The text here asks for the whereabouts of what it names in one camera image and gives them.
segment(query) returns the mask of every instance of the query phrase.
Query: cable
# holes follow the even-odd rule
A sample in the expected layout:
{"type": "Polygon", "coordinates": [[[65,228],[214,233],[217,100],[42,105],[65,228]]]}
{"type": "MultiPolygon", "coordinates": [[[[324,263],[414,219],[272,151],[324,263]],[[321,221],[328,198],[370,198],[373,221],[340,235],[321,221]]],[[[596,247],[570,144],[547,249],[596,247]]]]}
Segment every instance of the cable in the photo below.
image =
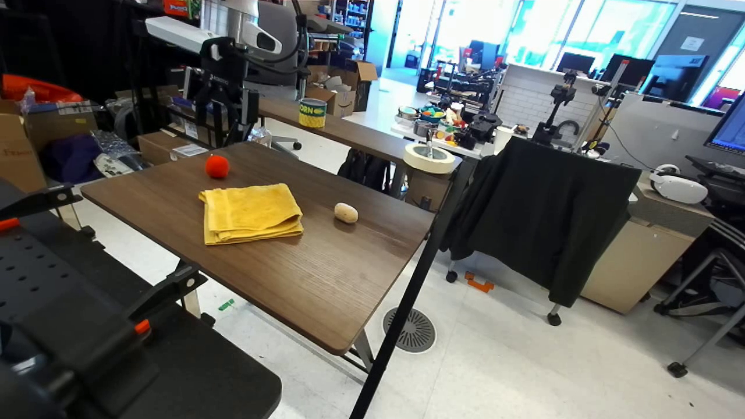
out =
{"type": "Polygon", "coordinates": [[[622,147],[636,163],[640,163],[645,170],[652,170],[645,161],[640,161],[638,156],[633,156],[633,154],[626,149],[622,135],[619,135],[612,126],[608,126],[608,130],[612,133],[612,137],[619,142],[619,147],[622,147]]]}

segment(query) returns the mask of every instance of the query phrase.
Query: gray floor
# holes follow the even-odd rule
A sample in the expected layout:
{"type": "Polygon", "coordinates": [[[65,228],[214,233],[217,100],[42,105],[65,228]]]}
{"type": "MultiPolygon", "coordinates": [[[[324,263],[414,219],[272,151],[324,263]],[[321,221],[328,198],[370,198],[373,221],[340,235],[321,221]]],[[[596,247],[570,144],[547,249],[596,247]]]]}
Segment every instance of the gray floor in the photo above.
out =
{"type": "MultiPolygon", "coordinates": [[[[396,105],[417,100],[412,86],[382,79],[368,114],[354,121],[386,128],[396,105]]],[[[270,130],[303,140],[300,158],[335,170],[347,147],[305,135],[282,123],[270,130]]],[[[79,203],[84,223],[98,230],[109,254],[149,282],[165,277],[177,258],[112,219],[79,203]]],[[[396,307],[412,265],[368,324],[373,347],[382,342],[382,317],[396,307]]],[[[545,324],[547,291],[505,270],[494,258],[468,261],[496,282],[491,293],[447,284],[445,258],[435,263],[417,310],[428,314],[438,340],[426,354],[396,351],[368,417],[745,417],[745,349],[731,340],[715,347],[691,375],[673,379],[664,365],[703,342],[715,319],[673,321],[643,303],[619,317],[580,300],[563,312],[563,326],[545,324]]],[[[200,289],[203,310],[217,328],[282,377],[277,419],[349,417],[361,391],[361,372],[284,328],[228,289],[200,289]]]]}

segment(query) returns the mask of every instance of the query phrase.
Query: orange object on floor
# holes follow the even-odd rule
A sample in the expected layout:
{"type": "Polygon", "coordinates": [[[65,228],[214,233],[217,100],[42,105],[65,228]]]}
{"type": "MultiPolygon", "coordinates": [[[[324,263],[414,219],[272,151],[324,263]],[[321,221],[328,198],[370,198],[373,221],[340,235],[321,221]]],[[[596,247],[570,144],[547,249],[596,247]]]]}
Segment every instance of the orange object on floor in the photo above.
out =
{"type": "Polygon", "coordinates": [[[21,226],[21,219],[0,219],[0,233],[16,230],[21,226]]]}
{"type": "Polygon", "coordinates": [[[35,91],[37,102],[84,102],[79,93],[65,86],[21,74],[2,74],[2,95],[7,100],[23,100],[28,88],[35,91]]]}
{"type": "Polygon", "coordinates": [[[470,275],[470,272],[466,272],[466,284],[468,284],[470,289],[482,291],[482,293],[489,293],[489,291],[494,289],[494,282],[484,282],[484,279],[480,279],[480,277],[475,277],[475,275],[470,275]]]}

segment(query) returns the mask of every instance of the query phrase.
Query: yellow cloth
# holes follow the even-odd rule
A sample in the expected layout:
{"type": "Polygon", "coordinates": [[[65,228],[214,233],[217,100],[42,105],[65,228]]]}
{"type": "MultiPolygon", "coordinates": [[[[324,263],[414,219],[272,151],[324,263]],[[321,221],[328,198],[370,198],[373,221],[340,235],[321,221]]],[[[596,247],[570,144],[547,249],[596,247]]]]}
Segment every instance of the yellow cloth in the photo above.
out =
{"type": "Polygon", "coordinates": [[[303,212],[286,184],[203,191],[205,244],[233,244],[303,233],[303,212]]]}

